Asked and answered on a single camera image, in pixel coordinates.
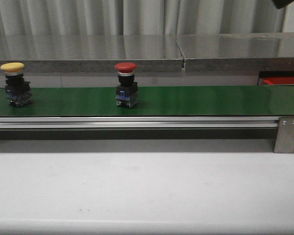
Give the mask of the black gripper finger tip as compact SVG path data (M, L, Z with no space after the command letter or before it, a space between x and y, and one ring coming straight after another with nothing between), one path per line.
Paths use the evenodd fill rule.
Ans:
M272 2L277 9L282 9L294 2L294 0L272 0Z

